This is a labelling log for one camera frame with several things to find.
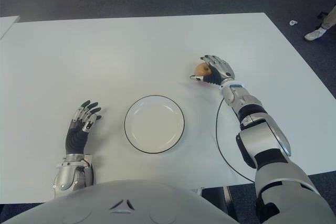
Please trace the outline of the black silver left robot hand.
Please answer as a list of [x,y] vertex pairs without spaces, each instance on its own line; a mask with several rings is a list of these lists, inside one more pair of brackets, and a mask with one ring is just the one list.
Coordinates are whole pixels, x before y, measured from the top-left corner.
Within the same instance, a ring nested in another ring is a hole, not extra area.
[[98,102],[84,102],[74,113],[66,136],[66,154],[83,154],[89,132],[96,121],[101,119],[97,113],[101,110]]

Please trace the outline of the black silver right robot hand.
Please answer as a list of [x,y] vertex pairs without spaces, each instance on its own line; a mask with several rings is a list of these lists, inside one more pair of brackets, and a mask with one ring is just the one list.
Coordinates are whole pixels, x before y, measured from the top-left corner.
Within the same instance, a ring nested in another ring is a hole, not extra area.
[[190,76],[191,80],[221,86],[235,79],[234,71],[225,60],[212,55],[205,55],[200,59],[204,62],[196,67],[195,74]]

